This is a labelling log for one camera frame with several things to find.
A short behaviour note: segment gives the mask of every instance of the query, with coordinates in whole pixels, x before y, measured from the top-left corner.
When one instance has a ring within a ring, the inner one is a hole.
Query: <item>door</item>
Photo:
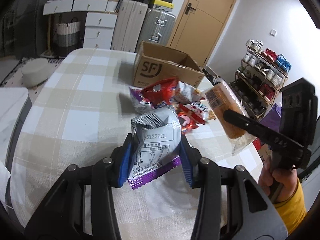
[[[235,0],[189,0],[170,47],[203,66],[220,36]]]

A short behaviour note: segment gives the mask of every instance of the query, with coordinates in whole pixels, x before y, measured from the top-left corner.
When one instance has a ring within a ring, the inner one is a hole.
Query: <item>snack bag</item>
[[[128,182],[132,189],[180,164],[181,125],[173,106],[164,106],[131,120],[136,149]]]
[[[192,129],[196,129],[199,126],[196,125],[196,122],[186,115],[184,112],[180,112],[178,114],[179,122],[181,125],[181,133],[186,134],[190,132]]]
[[[213,111],[201,102],[192,102],[187,105],[179,104],[180,109],[191,117],[196,123],[205,124],[206,121],[216,119]]]
[[[204,94],[200,90],[181,81],[178,82],[174,99],[183,105],[205,100]]]
[[[155,109],[149,99],[144,98],[144,96],[141,94],[141,90],[131,87],[129,87],[129,89],[133,107],[139,114],[144,114]]]
[[[155,108],[172,104],[172,97],[178,84],[177,78],[160,80],[143,90],[142,95],[148,98]]]

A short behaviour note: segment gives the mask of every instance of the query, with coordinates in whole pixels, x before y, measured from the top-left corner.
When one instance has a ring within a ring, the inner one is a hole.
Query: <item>red snack bag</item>
[[[148,98],[155,108],[171,105],[177,84],[177,78],[167,78],[144,88],[141,94]]]
[[[180,112],[178,114],[178,119],[181,124],[181,133],[186,134],[190,132],[192,129],[198,128],[195,121],[192,120],[189,116],[187,116],[184,112]]]
[[[197,116],[192,110],[186,108],[184,105],[179,104],[180,109],[190,118],[192,118],[196,123],[205,124],[205,120]]]

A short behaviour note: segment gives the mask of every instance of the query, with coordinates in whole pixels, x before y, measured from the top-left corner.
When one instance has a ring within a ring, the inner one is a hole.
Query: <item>silver suitcase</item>
[[[148,5],[123,0],[112,37],[111,49],[134,52]]]
[[[141,41],[167,45],[175,20],[176,17],[171,13],[149,8],[143,22],[138,45]]]

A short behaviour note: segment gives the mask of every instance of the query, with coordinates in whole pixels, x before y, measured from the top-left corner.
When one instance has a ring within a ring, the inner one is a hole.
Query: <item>white suitcase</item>
[[[123,0],[119,9],[111,49],[134,52],[148,5]]]

